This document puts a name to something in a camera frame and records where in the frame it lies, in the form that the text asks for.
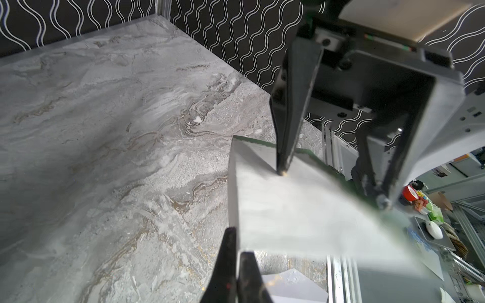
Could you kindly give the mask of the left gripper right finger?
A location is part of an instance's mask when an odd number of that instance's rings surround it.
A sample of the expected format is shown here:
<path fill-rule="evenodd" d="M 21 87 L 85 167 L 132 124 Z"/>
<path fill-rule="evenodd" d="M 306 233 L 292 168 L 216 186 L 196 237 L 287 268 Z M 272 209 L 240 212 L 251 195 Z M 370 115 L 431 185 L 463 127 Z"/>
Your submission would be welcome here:
<path fill-rule="evenodd" d="M 239 256 L 237 300 L 242 303 L 273 303 L 253 252 L 244 252 Z"/>

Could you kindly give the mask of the white letter with green border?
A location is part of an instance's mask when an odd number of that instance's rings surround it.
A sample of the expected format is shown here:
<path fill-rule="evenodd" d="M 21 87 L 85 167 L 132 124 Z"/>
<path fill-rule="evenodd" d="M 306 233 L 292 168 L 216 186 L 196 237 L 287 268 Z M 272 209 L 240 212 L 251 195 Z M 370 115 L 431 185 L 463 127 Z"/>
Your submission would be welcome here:
<path fill-rule="evenodd" d="M 286 175 L 275 164 L 274 144 L 232 138 L 227 202 L 239 252 L 345 257 L 376 271 L 425 274 L 392 212 L 369 205 L 311 151 L 298 150 Z"/>

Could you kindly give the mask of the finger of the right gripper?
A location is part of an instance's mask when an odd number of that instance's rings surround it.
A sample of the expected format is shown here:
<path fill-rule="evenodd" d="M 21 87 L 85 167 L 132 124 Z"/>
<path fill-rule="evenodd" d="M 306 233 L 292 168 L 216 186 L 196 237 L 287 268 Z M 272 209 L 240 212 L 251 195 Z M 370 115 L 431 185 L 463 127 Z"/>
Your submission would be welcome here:
<path fill-rule="evenodd" d="M 287 51 L 287 65 L 275 83 L 270 108 L 276 136 L 278 175 L 286 175 L 290 168 L 322 56 L 321 44 L 296 38 Z"/>
<path fill-rule="evenodd" d="M 373 208 L 389 210 L 394 205 L 391 182 L 399 175 L 402 159 L 386 151 L 390 136 L 400 135 L 407 144 L 417 116 L 411 113 L 380 113 L 357 130 L 359 156 L 351 170 L 356 191 Z"/>

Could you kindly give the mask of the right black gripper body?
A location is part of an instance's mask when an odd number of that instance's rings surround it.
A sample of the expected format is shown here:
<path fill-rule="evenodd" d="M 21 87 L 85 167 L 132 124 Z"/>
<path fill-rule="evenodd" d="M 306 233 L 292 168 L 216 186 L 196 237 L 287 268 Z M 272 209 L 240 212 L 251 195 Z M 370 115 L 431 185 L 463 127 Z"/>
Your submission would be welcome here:
<path fill-rule="evenodd" d="M 323 46 L 309 105 L 331 118 L 360 109 L 370 115 L 362 126 L 380 113 L 417 116 L 407 144 L 400 135 L 387 143 L 386 151 L 402 159 L 392 197 L 415 177 L 484 145 L 484 90 L 466 94 L 466 74 L 452 54 L 420 43 L 482 7 L 478 1 L 326 1 L 323 13 L 305 17 L 303 38 Z"/>

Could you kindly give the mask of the lavender envelope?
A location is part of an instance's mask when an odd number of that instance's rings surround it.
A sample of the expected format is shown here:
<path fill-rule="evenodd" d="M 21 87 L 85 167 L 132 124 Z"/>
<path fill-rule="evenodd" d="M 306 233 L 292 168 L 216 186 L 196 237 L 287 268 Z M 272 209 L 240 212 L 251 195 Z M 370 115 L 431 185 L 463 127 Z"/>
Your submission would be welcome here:
<path fill-rule="evenodd" d="M 327 302 L 328 293 L 296 269 L 263 275 L 263 282 L 274 303 Z"/>

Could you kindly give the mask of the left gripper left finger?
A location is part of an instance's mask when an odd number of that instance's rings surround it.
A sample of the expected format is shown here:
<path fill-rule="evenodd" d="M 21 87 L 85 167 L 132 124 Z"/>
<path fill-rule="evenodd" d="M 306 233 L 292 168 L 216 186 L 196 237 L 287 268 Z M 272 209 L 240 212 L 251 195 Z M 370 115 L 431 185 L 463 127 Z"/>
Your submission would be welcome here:
<path fill-rule="evenodd" d="M 213 273 L 200 302 L 236 302 L 236 228 L 226 228 Z"/>

